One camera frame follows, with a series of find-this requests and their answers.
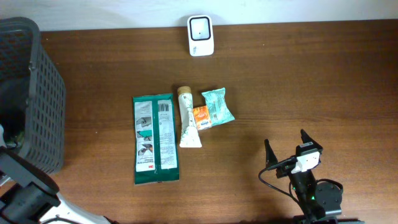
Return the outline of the white tube with tan cap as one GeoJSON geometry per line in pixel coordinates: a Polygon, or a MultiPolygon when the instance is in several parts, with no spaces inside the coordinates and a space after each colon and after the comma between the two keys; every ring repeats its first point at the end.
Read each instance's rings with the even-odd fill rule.
{"type": "Polygon", "coordinates": [[[180,147],[200,148],[202,147],[197,124],[193,115],[193,97],[189,86],[181,86],[177,90],[178,104],[182,123],[180,147]]]}

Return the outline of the orange tissue packet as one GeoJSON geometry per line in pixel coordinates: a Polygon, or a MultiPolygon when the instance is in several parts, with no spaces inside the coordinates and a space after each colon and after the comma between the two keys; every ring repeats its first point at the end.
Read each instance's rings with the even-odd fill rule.
{"type": "Polygon", "coordinates": [[[212,127],[210,113],[207,106],[200,106],[193,109],[197,130],[204,130],[212,127]]]}

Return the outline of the teal wet wipes pack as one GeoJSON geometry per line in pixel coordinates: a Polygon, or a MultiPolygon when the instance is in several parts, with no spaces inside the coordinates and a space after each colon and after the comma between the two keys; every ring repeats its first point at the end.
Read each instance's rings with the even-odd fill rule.
{"type": "Polygon", "coordinates": [[[218,126],[235,120],[225,101],[225,88],[210,90],[202,93],[208,107],[212,126],[218,126]]]}

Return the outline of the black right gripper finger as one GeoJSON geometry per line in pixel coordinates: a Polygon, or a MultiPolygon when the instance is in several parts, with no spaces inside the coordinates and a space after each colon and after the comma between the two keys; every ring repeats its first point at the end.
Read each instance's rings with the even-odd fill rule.
{"type": "Polygon", "coordinates": [[[278,160],[274,154],[274,151],[271,148],[268,139],[264,140],[264,145],[266,150],[266,169],[270,170],[273,169],[273,166],[275,166],[278,163],[278,160]]]}
{"type": "Polygon", "coordinates": [[[323,147],[319,143],[317,143],[314,139],[312,139],[303,129],[300,130],[300,134],[301,134],[302,142],[304,144],[312,142],[313,145],[318,149],[319,152],[323,151],[323,147]]]}

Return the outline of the green 3M package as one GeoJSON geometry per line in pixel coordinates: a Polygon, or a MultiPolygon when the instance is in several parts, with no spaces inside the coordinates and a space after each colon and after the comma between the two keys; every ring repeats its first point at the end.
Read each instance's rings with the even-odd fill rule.
{"type": "Polygon", "coordinates": [[[173,94],[132,99],[136,152],[136,185],[180,178],[173,94]]]}

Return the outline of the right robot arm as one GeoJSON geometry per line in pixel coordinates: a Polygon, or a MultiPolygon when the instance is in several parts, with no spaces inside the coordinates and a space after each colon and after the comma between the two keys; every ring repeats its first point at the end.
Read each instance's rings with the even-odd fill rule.
{"type": "Polygon", "coordinates": [[[300,131],[302,143],[295,148],[295,154],[278,161],[268,139],[264,140],[266,166],[258,173],[259,180],[266,186],[290,197],[303,212],[293,217],[294,223],[362,223],[358,219],[340,220],[342,214],[343,185],[331,179],[316,179],[312,169],[321,164],[323,147],[304,130],[300,131]],[[278,179],[288,177],[286,192],[262,178],[266,171],[276,171],[278,179]]]}

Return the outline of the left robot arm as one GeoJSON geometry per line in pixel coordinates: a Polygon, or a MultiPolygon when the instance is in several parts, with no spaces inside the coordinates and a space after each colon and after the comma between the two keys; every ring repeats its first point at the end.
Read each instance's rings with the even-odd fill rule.
{"type": "Polygon", "coordinates": [[[61,163],[51,147],[62,148],[64,137],[48,137],[47,128],[35,131],[30,124],[24,129],[29,151],[22,149],[20,156],[7,148],[4,134],[9,134],[9,128],[1,128],[1,173],[16,183],[1,196],[1,223],[113,223],[67,201],[42,171],[61,163]]]}

